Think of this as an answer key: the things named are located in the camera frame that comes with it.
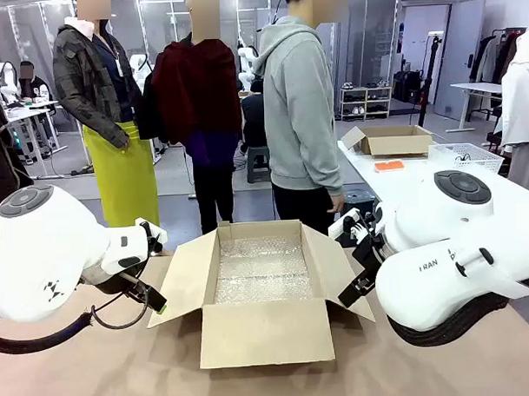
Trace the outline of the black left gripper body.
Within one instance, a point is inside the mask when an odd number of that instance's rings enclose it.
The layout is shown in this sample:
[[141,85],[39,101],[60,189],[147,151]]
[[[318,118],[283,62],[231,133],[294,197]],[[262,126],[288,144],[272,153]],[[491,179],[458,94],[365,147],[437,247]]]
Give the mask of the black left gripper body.
[[122,270],[117,274],[107,274],[99,266],[88,267],[82,271],[83,283],[96,287],[104,294],[119,294],[132,285],[122,274],[136,277],[140,267],[137,265],[131,266]]

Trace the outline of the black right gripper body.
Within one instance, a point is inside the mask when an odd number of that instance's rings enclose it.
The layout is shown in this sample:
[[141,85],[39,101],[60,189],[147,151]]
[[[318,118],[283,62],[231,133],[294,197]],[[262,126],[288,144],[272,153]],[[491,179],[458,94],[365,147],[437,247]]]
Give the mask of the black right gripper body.
[[353,251],[353,257],[362,266],[362,271],[358,276],[359,282],[375,282],[381,263],[385,260],[382,255],[384,246],[384,241],[380,234],[376,236],[367,235],[361,241],[358,241]]

